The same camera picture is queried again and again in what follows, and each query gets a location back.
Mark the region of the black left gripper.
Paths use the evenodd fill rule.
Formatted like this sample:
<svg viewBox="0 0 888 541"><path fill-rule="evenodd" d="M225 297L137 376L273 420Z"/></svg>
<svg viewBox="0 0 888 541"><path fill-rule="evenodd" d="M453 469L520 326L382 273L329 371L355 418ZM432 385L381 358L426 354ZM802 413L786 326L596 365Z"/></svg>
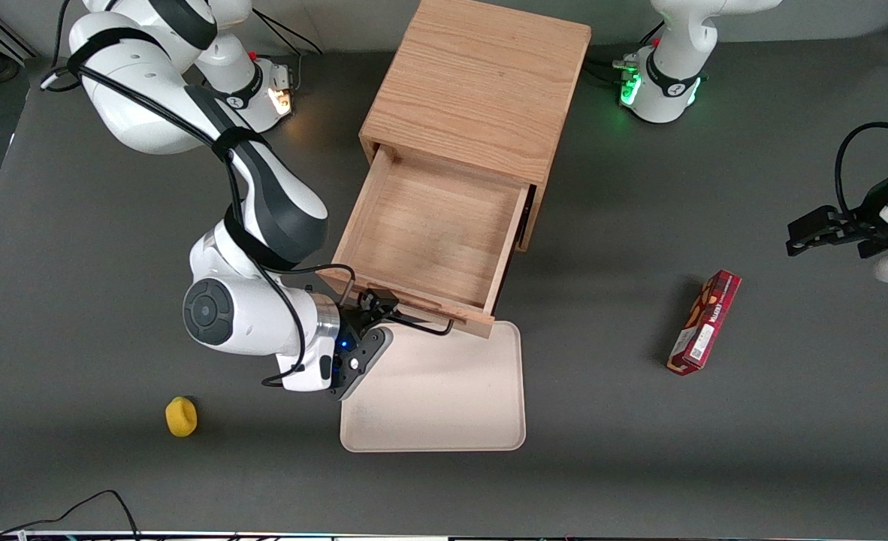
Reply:
<svg viewBox="0 0 888 541"><path fill-rule="evenodd" d="M787 255L795 257L819 246L857 243L862 259L888 251L888 224L880 206L858 206L848 213L817 208L788 223Z"/></svg>

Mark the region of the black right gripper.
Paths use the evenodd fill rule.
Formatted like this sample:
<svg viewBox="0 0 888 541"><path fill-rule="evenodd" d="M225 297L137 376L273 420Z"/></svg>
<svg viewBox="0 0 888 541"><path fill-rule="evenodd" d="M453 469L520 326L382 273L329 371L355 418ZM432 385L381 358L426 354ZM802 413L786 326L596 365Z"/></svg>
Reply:
<svg viewBox="0 0 888 541"><path fill-rule="evenodd" d="M339 308L330 391L352 391L361 383L376 351L376 341L367 338L367 332L391 319L398 304L396 298L385 298L383 290L368 288L359 295L358 308Z"/></svg>

